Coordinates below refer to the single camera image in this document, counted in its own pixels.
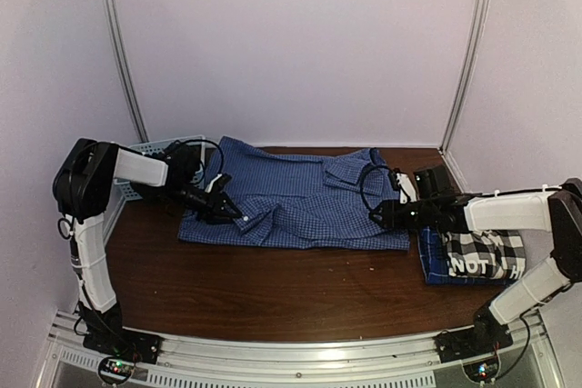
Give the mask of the blue small-check shirt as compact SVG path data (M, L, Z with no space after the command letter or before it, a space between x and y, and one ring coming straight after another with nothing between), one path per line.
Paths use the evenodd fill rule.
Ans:
M338 156L270 154L224 136L206 168L232 176L226 194L242 211L232 224L209 225L186 213L178 237L187 243L285 249L335 247L406 251L406 231L372 222L367 208L399 193L376 148Z

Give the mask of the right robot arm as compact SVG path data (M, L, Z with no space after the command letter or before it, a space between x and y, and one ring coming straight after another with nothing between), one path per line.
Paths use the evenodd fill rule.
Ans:
M483 231L538 230L551 234L553 249L474 316L467 346L486 352L509 323L581 281L581 181L542 188L457 193L445 181L445 169L416 174L415 197L369 206L369 218L387 230L431 227L441 234L475 235Z

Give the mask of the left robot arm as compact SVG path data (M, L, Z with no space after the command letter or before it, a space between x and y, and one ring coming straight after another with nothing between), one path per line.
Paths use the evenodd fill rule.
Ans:
M228 224L243 214L226 194L231 177L223 171L203 188L194 183L202 168L198 140L176 140L147 154L117 143L76 141L53 182L61 214L59 231L70 243L71 265L79 285L79 310L96 341L112 355L125 353L131 337L122 329L120 304L111 284L103 221L114 181L129 182L143 198L182 204L209 224Z

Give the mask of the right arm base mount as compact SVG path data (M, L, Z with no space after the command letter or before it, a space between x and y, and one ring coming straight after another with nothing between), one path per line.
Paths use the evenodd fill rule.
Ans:
M493 383L502 373L499 352L513 344L506 324L500 324L483 306L474 315L473 325L444 330L434 337L441 363L462 362L463 371L472 383Z

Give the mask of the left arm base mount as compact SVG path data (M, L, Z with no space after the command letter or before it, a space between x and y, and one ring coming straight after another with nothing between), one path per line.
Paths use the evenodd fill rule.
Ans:
M131 377L138 363L156 364L162 338L123 326L121 305L115 303L106 311L98 311L91 303L78 302L78 320L74 331L83 337L83 346L105 357L98 364L99 376L107 383L111 375L120 383Z

